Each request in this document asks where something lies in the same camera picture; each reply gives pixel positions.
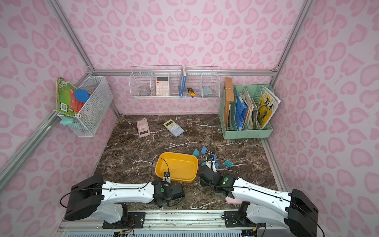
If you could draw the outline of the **blue binder clip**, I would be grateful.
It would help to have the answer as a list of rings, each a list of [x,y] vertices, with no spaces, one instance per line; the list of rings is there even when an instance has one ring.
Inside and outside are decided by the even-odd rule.
[[[207,148],[205,146],[202,147],[200,154],[205,155],[207,152]]]
[[[219,168],[219,164],[217,163],[216,155],[209,155],[207,157],[206,165],[212,170],[217,170]]]

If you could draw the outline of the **yellow plastic storage box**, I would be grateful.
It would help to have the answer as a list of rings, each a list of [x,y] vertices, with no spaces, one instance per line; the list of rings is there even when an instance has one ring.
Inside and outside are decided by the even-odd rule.
[[[171,181],[191,183],[198,170],[198,159],[193,155],[165,152],[160,155],[155,167],[155,174],[163,178],[165,172],[171,174]]]

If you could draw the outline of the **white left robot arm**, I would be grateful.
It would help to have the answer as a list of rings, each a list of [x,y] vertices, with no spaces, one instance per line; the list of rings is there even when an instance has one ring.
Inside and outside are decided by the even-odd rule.
[[[71,188],[64,220],[78,221],[88,217],[105,224],[126,224],[130,219],[127,204],[138,202],[158,207],[185,197],[182,184],[171,185],[162,180],[142,184],[121,184],[105,181],[94,175]]]

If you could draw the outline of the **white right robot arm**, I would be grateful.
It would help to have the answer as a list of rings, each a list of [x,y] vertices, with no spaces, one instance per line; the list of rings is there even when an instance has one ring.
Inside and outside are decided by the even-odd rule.
[[[207,166],[202,166],[197,175],[203,187],[210,187],[222,197],[241,200],[239,216],[244,222],[281,226],[296,237],[315,237],[320,230],[319,210],[300,190],[289,193],[263,188]]]

